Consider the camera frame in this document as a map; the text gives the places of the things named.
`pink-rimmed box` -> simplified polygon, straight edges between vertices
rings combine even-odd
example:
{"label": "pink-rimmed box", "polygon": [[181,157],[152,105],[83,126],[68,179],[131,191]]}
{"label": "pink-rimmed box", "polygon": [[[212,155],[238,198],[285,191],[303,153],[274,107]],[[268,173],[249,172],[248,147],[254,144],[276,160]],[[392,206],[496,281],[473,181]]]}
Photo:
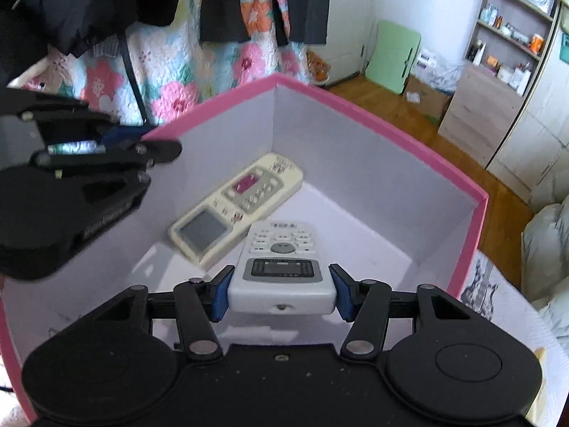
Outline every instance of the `pink-rimmed box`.
{"label": "pink-rimmed box", "polygon": [[[30,419],[35,415],[20,381],[30,352],[110,298],[152,245],[166,239],[173,222],[267,152],[290,158],[305,176],[303,187],[274,217],[316,225],[331,263],[356,279],[380,279],[397,290],[413,291],[423,283],[452,295],[462,289],[488,195],[377,116],[276,74],[211,99],[147,136],[173,137],[184,151],[173,164],[150,171],[153,182],[139,211],[52,277],[33,284],[6,281],[0,352]],[[212,272],[234,261],[238,248]],[[314,319],[306,323],[318,326]],[[336,326],[330,341],[343,338],[345,326]]]}

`white remote control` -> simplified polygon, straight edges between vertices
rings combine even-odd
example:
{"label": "white remote control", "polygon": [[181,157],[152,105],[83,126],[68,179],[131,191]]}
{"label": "white remote control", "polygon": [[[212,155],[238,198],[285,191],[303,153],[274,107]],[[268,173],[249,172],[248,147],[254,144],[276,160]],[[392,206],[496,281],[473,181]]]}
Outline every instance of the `white remote control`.
{"label": "white remote control", "polygon": [[206,197],[170,228],[170,239],[208,270],[298,190],[304,174],[290,160],[267,154]]}
{"label": "white remote control", "polygon": [[229,309],[277,315],[329,315],[336,288],[309,223],[252,224],[228,291]]}

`teal object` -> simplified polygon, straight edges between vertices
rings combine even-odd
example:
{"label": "teal object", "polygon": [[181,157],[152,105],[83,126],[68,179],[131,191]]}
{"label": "teal object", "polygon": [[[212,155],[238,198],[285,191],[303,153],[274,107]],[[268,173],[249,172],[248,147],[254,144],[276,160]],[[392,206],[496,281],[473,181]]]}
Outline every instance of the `teal object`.
{"label": "teal object", "polygon": [[420,43],[419,32],[391,21],[379,21],[376,50],[365,70],[365,77],[401,94]]}
{"label": "teal object", "polygon": [[561,52],[559,54],[559,59],[569,64],[569,35],[566,33],[563,34],[563,38],[561,39]]}

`guitar illustration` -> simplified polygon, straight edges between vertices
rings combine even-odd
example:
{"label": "guitar illustration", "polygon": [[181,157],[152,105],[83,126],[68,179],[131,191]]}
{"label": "guitar illustration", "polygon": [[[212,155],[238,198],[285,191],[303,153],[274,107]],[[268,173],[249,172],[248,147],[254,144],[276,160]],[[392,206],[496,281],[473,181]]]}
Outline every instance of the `guitar illustration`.
{"label": "guitar illustration", "polygon": [[476,262],[476,269],[474,271],[474,280],[460,296],[460,301],[467,307],[480,313],[484,318],[491,321],[494,315],[494,293],[498,289],[498,284],[490,284],[490,275],[494,264],[488,259],[484,272],[482,272],[482,262]]}

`remote control button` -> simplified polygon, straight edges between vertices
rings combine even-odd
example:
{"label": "remote control button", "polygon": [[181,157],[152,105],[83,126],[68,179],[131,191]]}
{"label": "remote control button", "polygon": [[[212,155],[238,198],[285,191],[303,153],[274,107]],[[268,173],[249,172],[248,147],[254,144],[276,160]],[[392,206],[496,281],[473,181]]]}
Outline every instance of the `remote control button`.
{"label": "remote control button", "polygon": [[271,250],[274,253],[278,253],[278,254],[289,254],[289,253],[293,253],[296,248],[294,245],[292,245],[291,243],[288,242],[277,242],[273,245],[271,245]]}

